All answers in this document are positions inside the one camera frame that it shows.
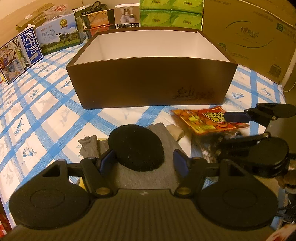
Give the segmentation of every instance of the green tissue package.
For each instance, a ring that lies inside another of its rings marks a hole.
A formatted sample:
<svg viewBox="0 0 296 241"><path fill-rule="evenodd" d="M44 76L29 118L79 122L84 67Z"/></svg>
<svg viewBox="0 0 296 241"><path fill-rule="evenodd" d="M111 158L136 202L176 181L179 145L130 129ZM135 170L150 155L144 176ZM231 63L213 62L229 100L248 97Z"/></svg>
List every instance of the green tissue package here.
<svg viewBox="0 0 296 241"><path fill-rule="evenodd" d="M140 0L140 9L171 9L171 0Z"/></svg>
<svg viewBox="0 0 296 241"><path fill-rule="evenodd" d="M170 26L170 12L166 10L140 10L141 26Z"/></svg>
<svg viewBox="0 0 296 241"><path fill-rule="evenodd" d="M170 0L172 10L202 13L203 0Z"/></svg>
<svg viewBox="0 0 296 241"><path fill-rule="evenodd" d="M195 28L201 30L202 14L172 11L170 25L172 27Z"/></svg>

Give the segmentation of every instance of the open box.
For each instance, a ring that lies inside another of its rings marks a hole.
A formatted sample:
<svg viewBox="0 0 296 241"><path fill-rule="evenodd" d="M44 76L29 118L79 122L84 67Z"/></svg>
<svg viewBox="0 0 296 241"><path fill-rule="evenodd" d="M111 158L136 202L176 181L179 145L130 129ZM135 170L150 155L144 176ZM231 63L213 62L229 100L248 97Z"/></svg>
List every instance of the open box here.
<svg viewBox="0 0 296 241"><path fill-rule="evenodd" d="M237 64L196 29L96 33L67 65L84 109L221 104Z"/></svg>

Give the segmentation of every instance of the gold screw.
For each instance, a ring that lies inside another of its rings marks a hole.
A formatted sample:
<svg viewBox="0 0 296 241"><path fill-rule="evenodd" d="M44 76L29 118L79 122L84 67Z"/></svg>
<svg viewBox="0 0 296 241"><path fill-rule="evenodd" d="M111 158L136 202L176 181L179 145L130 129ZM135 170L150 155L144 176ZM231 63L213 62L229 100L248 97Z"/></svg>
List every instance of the gold screw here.
<svg viewBox="0 0 296 241"><path fill-rule="evenodd" d="M109 188L98 188L96 190L96 193L99 195L108 195L110 193L110 189Z"/></svg>
<svg viewBox="0 0 296 241"><path fill-rule="evenodd" d="M263 137L269 137L270 133L269 132L264 132Z"/></svg>
<svg viewBox="0 0 296 241"><path fill-rule="evenodd" d="M180 195L188 195L191 193L191 189L187 187L178 188L177 193Z"/></svg>

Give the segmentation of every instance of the bedsheet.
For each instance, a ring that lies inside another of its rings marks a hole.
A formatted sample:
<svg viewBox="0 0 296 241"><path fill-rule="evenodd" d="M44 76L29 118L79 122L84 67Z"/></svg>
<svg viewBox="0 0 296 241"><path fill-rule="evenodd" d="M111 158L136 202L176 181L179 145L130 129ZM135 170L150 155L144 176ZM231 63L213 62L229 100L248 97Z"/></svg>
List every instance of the bedsheet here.
<svg viewBox="0 0 296 241"><path fill-rule="evenodd" d="M176 106L83 109L66 71L81 47L47 55L11 85L0 84L0 197L12 226L8 207L11 194L54 160L79 162L78 139L91 135L107 138L113 129L125 124L175 123L171 110ZM238 66L222 107L243 111L258 102L285 103L282 87ZM255 135L264 130L251 122L243 133ZM186 135L179 144L190 156L191 136ZM71 177L70 181L76 182L77 178Z"/></svg>

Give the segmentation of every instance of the orange snack package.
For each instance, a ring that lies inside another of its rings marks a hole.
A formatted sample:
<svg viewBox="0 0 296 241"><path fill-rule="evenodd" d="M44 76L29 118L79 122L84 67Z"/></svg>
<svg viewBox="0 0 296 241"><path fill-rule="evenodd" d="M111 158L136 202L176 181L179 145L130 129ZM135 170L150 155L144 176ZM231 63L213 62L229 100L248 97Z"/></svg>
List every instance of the orange snack package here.
<svg viewBox="0 0 296 241"><path fill-rule="evenodd" d="M238 128L248 127L244 123L225 122L225 110L221 106L202 110L173 110L193 131L198 134L206 134L209 132L220 132L235 130Z"/></svg>

